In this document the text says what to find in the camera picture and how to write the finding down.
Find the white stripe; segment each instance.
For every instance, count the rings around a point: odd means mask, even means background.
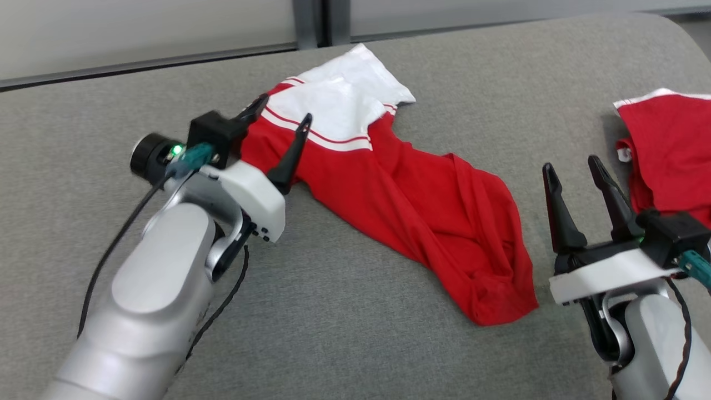
[[[615,106],[615,108],[620,108],[623,105],[632,105],[632,104],[636,104],[638,102],[643,102],[645,100],[649,100],[651,98],[658,98],[661,96],[669,96],[669,95],[679,95],[679,96],[683,96],[685,98],[711,100],[711,95],[695,95],[695,94],[688,94],[688,93],[677,93],[677,92],[675,92],[673,90],[669,90],[667,88],[661,88],[661,89],[654,90],[652,93],[648,93],[648,94],[641,96],[639,98],[631,98],[631,99],[616,101],[614,103],[614,106]]]
[[[299,126],[299,124],[295,124],[293,122],[288,122],[277,118],[266,108],[264,109],[264,111],[262,111],[262,116],[272,124],[288,130],[296,130],[296,128]],[[373,151],[373,146],[370,144],[370,140],[368,138],[353,140],[347,143],[331,143],[327,140],[321,139],[316,135],[309,135],[308,139],[321,147],[325,147],[326,149],[331,149],[337,152],[349,152],[352,150],[359,149],[368,149],[370,151]]]
[[[395,111],[397,111],[397,106],[393,104],[383,104],[385,107],[385,111],[389,112],[390,115],[395,115]]]

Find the teal connector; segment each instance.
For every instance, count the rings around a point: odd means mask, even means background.
[[[180,179],[190,171],[198,170],[203,165],[210,164],[214,154],[215,151],[211,145],[207,143],[197,144],[180,154],[176,161],[168,164],[166,175],[174,172],[174,176]]]
[[[679,268],[711,290],[711,264],[694,250],[685,251],[679,260]]]

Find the white fabric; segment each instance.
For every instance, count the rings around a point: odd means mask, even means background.
[[[632,150],[629,147],[617,149],[617,158],[622,162],[632,161]]]
[[[309,140],[339,152],[373,150],[368,125],[386,112],[395,115],[396,104],[415,101],[363,44],[282,83],[291,87],[273,94],[262,116],[294,130],[310,112]]]
[[[346,54],[302,73],[298,78],[308,83],[339,77],[383,104],[415,102],[410,90],[398,82],[362,43]]]

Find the cloth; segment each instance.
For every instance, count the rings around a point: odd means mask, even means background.
[[[687,211],[711,228],[711,95],[661,88],[614,106],[630,132],[616,147],[634,164],[634,210]]]
[[[454,154],[401,142],[392,131],[397,104],[415,99],[365,46],[287,78],[269,94],[242,143],[246,162],[273,167],[310,112],[296,178],[317,200],[434,271],[477,324],[512,322],[537,307],[509,190]]]

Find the gray fabric surface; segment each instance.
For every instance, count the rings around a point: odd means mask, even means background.
[[[606,368],[578,307],[556,306],[540,168],[556,166],[592,242],[610,223],[587,170],[617,178],[625,135],[612,102],[665,86],[711,93],[711,66],[657,16],[602,15],[444,33],[368,47],[418,103],[395,132],[498,174],[523,218],[540,309],[498,327],[470,323],[426,268],[351,228],[305,186],[278,243],[250,243],[242,289],[203,338],[168,399],[608,399]],[[133,144],[233,115],[257,94],[348,47],[283,53],[0,93],[0,397],[37,397],[75,337],[95,263],[148,186]],[[137,242],[161,194],[100,279]],[[222,299],[238,268],[217,285]],[[683,283],[711,340],[707,295]]]

